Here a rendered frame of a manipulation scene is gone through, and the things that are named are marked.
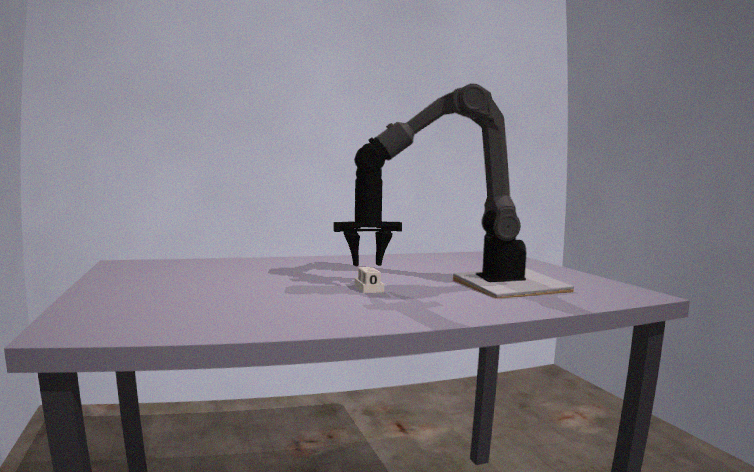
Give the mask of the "white cube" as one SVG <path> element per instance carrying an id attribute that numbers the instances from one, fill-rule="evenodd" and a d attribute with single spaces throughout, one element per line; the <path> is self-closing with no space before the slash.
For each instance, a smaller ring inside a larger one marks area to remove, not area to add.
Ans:
<path id="1" fill-rule="evenodd" d="M 380 284 L 381 272 L 378 270 L 362 270 L 362 283 L 366 284 Z"/>
<path id="2" fill-rule="evenodd" d="M 358 268 L 358 280 L 362 282 L 362 270 L 376 270 L 373 267 L 359 267 Z"/>

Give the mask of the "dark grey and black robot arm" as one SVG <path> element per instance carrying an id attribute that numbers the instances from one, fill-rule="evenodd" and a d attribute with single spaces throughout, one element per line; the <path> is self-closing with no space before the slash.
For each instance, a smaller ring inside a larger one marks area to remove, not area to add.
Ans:
<path id="1" fill-rule="evenodd" d="M 459 112 L 482 128 L 483 137 L 487 199 L 482 227 L 486 234 L 483 272 L 476 275 L 488 282 L 526 280 L 526 246 L 516 240 L 521 224 L 510 197 L 504 116 L 491 92 L 482 86 L 472 83 L 457 89 L 435 100 L 408 122 L 388 124 L 385 131 L 357 151 L 355 201 L 381 202 L 385 160 L 410 146 L 417 132 L 441 116 Z"/>

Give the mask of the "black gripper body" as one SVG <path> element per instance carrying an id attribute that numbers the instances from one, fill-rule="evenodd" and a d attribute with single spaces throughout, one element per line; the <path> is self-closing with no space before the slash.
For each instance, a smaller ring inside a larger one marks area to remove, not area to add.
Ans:
<path id="1" fill-rule="evenodd" d="M 359 229 L 360 227 L 376 227 L 381 229 Z M 355 229 L 356 228 L 356 229 Z M 334 232 L 357 231 L 402 231 L 402 222 L 382 221 L 382 202 L 355 201 L 355 221 L 334 222 Z"/>

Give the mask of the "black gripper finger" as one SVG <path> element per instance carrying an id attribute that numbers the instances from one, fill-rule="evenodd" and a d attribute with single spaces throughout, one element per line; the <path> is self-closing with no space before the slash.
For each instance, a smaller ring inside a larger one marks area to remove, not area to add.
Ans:
<path id="1" fill-rule="evenodd" d="M 347 243 L 349 245 L 352 259 L 353 259 L 353 265 L 359 266 L 359 240 L 360 235 L 358 235 L 357 230 L 346 230 L 344 232 L 344 236 L 347 240 Z"/>
<path id="2" fill-rule="evenodd" d="M 392 238 L 391 230 L 380 230 L 376 236 L 376 265 L 381 266 L 385 250 Z"/>

